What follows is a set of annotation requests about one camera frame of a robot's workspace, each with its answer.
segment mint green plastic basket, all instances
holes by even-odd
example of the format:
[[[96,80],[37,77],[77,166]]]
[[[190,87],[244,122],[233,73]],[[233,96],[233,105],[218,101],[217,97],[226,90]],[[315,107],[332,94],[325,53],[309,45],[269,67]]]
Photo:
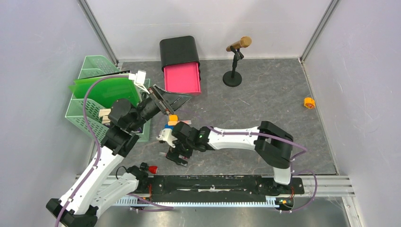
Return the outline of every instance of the mint green plastic basket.
[[[78,79],[88,78],[92,76],[99,76],[113,72],[119,72],[119,70],[104,56],[86,56]],[[144,85],[146,88],[148,88],[150,86],[150,79],[146,79]],[[84,121],[84,116],[82,112],[83,103],[84,99],[75,98],[75,96],[72,95],[70,104],[68,105],[68,109],[65,114],[65,118],[68,119],[70,122],[72,122],[79,129],[81,129],[86,135],[92,137]],[[106,132],[109,128],[107,126],[102,125],[102,121],[98,117],[100,109],[105,109],[105,108],[92,99],[87,100],[86,111],[89,125],[92,127],[93,132],[95,133],[97,139],[99,141],[102,141],[103,137],[105,137]],[[139,135],[138,142],[149,141],[149,133],[150,133],[150,120],[144,124],[142,133],[137,134]]]

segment red cap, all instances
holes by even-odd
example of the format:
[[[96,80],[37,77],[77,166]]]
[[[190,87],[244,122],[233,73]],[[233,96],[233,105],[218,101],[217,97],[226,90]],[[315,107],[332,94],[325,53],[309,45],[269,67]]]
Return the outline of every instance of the red cap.
[[[149,166],[149,172],[156,174],[157,173],[157,166]]]

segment black cable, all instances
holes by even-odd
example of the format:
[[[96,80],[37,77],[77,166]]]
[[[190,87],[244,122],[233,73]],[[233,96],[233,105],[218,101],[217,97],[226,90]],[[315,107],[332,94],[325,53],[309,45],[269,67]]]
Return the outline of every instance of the black cable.
[[[115,171],[115,178],[117,178],[117,180],[118,180],[117,173],[118,173],[118,170],[119,170],[121,167],[124,168],[126,172],[128,172],[128,170],[127,170],[127,168],[126,168],[125,166],[120,166],[120,167],[118,167],[117,170]]]

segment microphone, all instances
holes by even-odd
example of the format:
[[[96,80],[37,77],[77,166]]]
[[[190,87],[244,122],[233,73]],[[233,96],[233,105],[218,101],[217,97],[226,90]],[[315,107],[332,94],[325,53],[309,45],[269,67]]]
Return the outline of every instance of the microphone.
[[[228,45],[228,47],[226,48],[226,51],[227,52],[231,51],[230,46],[233,46],[234,49],[239,49],[239,48],[246,48],[249,45],[251,45],[251,43],[252,43],[252,39],[249,36],[242,36],[242,38],[239,41],[237,41],[231,45]]]

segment gray tabletop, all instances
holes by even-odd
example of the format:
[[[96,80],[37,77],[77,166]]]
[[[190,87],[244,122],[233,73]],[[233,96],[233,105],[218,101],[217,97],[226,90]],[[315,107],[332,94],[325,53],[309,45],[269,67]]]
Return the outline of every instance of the gray tabletop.
[[[312,169],[317,174],[336,173],[322,124],[315,109],[303,106],[310,97],[306,77],[297,59],[257,59],[239,61],[237,71],[243,76],[238,87],[227,87],[223,74],[230,70],[231,60],[200,62],[202,94],[177,111],[180,120],[191,120],[192,127],[215,126],[242,129],[270,121],[294,137],[294,142],[309,149],[297,158],[294,169]],[[151,84],[164,87],[158,61],[126,62],[122,70],[144,70]],[[198,152],[188,159],[188,166],[178,166],[161,153],[168,151],[156,136],[167,123],[165,115],[156,115],[151,122],[149,142],[139,142],[122,161],[122,166],[146,162],[158,166],[162,175],[272,174],[273,169],[251,150],[221,149]]]

